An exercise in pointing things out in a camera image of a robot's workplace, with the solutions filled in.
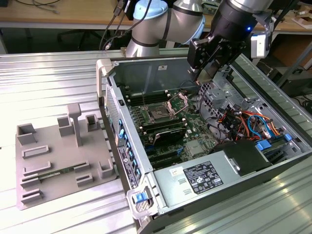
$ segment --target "blue clip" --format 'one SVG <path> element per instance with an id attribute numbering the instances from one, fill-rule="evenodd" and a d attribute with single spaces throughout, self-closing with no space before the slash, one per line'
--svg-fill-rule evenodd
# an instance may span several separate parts
<path id="1" fill-rule="evenodd" d="M 123 135 L 125 134 L 125 130 L 124 129 L 121 129 L 120 130 L 120 133 L 119 133 L 119 138 L 123 138 Z"/>
<path id="2" fill-rule="evenodd" d="M 288 133 L 286 133 L 284 137 L 285 137 L 286 141 L 291 141 L 292 140 L 292 136 L 289 135 Z"/>
<path id="3" fill-rule="evenodd" d="M 136 194 L 135 196 L 136 204 L 141 203 L 143 201 L 147 201 L 147 200 L 148 200 L 148 196 L 146 193 L 139 193 L 139 194 Z"/>
<path id="4" fill-rule="evenodd" d="M 257 143 L 257 147 L 259 150 L 265 150 L 267 148 L 270 148 L 272 145 L 268 142 L 268 140 L 261 140 L 261 141 L 258 141 Z"/>
<path id="5" fill-rule="evenodd" d="M 133 159 L 132 167 L 135 169 L 137 167 L 137 161 Z"/>
<path id="6" fill-rule="evenodd" d="M 130 156 L 130 160 L 132 161 L 133 158 L 135 157 L 135 155 L 133 154 L 132 150 L 130 150 L 129 152 L 129 156 Z"/>
<path id="7" fill-rule="evenodd" d="M 136 175 L 137 175 L 138 179 L 141 178 L 141 172 L 140 172 L 139 168 L 137 168 L 137 170 L 136 170 Z"/>

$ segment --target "desk leg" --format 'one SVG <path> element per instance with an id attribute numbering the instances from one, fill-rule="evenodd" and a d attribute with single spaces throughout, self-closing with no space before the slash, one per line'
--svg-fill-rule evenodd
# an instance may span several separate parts
<path id="1" fill-rule="evenodd" d="M 0 55 L 7 54 L 7 53 L 8 51 L 6 50 L 2 35 L 0 33 Z"/>

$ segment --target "metal bracket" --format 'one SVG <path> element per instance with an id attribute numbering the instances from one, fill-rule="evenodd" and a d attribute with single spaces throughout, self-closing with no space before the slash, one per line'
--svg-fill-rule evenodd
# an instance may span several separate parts
<path id="1" fill-rule="evenodd" d="M 152 205 L 144 211 L 138 211 L 137 205 L 133 201 L 133 196 L 135 196 L 136 194 L 145 192 L 146 189 L 149 190 L 148 194 L 149 194 L 149 196 L 151 196 L 151 197 L 149 197 L 149 199 L 152 199 Z M 134 219 L 140 219 L 140 218 L 143 218 L 145 216 L 151 216 L 151 215 L 155 215 L 158 213 L 158 203 L 157 203 L 156 197 L 153 193 L 152 186 L 149 183 L 147 177 L 144 178 L 142 184 L 137 186 L 135 189 L 129 190 L 127 192 L 126 198 L 127 198 L 128 204 L 129 204 L 129 208 L 130 208 L 132 217 Z"/>
<path id="2" fill-rule="evenodd" d="M 113 72 L 114 65 L 109 58 L 99 59 L 96 63 L 97 72 L 97 97 L 102 97 L 102 74 L 104 77 Z"/>
<path id="3" fill-rule="evenodd" d="M 171 105 L 171 101 L 173 99 L 175 99 L 177 96 L 179 96 L 180 99 L 183 100 L 184 102 L 184 107 L 180 110 L 178 110 L 177 112 L 175 112 L 175 110 L 172 108 L 172 105 Z M 167 101 L 167 107 L 168 107 L 168 111 L 173 115 L 175 116 L 176 114 L 178 114 L 179 112 L 183 111 L 185 108 L 187 108 L 189 106 L 189 104 L 187 103 L 187 97 L 184 96 L 181 92 L 177 93 L 176 95 L 174 95 L 169 101 Z"/>
<path id="4" fill-rule="evenodd" d="M 242 101 L 242 104 L 241 104 L 241 107 L 242 107 L 242 110 L 247 110 L 249 109 L 249 107 L 251 107 L 251 105 L 253 105 L 256 101 L 259 101 L 259 98 L 257 97 L 254 97 L 254 98 L 245 98 L 243 101 Z"/>
<path id="5" fill-rule="evenodd" d="M 264 34 L 252 36 L 252 58 L 265 58 L 269 53 L 274 31 L 274 21 L 271 12 L 253 14 L 253 17 L 265 28 Z"/>

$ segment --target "white sticker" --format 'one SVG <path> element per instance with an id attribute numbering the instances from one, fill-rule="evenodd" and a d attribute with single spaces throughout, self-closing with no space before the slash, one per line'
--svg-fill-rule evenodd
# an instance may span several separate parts
<path id="1" fill-rule="evenodd" d="M 214 182 L 217 183 L 217 182 L 219 182 L 220 180 L 221 180 L 221 179 L 218 178 L 218 179 L 215 179 Z"/>
<path id="2" fill-rule="evenodd" d="M 176 167 L 169 170 L 172 176 L 177 176 L 183 173 L 183 167 Z"/>
<path id="3" fill-rule="evenodd" d="M 263 57 L 265 54 L 265 35 L 258 35 L 257 36 L 257 56 Z"/>
<path id="4" fill-rule="evenodd" d="M 159 67 L 158 67 L 158 70 L 159 70 L 159 71 L 167 70 L 167 65 L 159 66 Z"/>

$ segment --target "workbench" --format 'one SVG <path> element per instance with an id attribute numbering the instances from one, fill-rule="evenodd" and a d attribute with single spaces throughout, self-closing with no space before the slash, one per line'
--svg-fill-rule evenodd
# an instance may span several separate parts
<path id="1" fill-rule="evenodd" d="M 0 7 L 0 28 L 54 28 L 54 29 L 105 29 L 111 18 L 117 0 L 61 0 L 55 3 L 55 9 L 59 14 L 9 1 L 8 7 Z M 116 17 L 110 29 L 116 29 L 120 21 Z M 206 23 L 204 31 L 209 31 L 213 16 L 205 15 Z M 285 21 L 280 23 L 273 39 L 278 34 L 312 34 L 292 21 L 292 17 L 286 16 Z M 121 30 L 129 29 L 132 21 L 124 18 Z M 257 25 L 254 31 L 261 31 L 263 27 Z M 174 43 L 168 43 L 167 47 L 173 47 Z M 5 46 L 0 36 L 0 54 L 5 53 Z"/>
<path id="2" fill-rule="evenodd" d="M 187 50 L 163 49 L 160 53 L 186 55 Z M 57 124 L 57 117 L 66 114 L 66 105 L 75 102 L 81 106 L 80 118 L 88 114 L 101 118 L 95 63 L 98 59 L 121 56 L 120 51 L 1 56 L 1 233 L 136 233 L 119 178 L 24 211 L 15 207 L 16 125 L 31 122 L 38 128 Z M 255 79 L 259 73 L 254 69 L 248 72 L 254 72 Z M 263 81 L 261 74 L 257 79 Z M 242 86 L 244 82 L 239 82 L 239 77 L 234 81 L 248 96 L 253 96 L 253 90 Z M 274 96 L 274 87 L 268 82 L 262 87 Z M 298 116 L 294 111 L 289 110 L 293 119 Z M 101 126 L 107 137 L 105 126 Z M 311 194 L 312 157 L 265 184 L 170 225 L 159 233 L 311 233 Z"/>

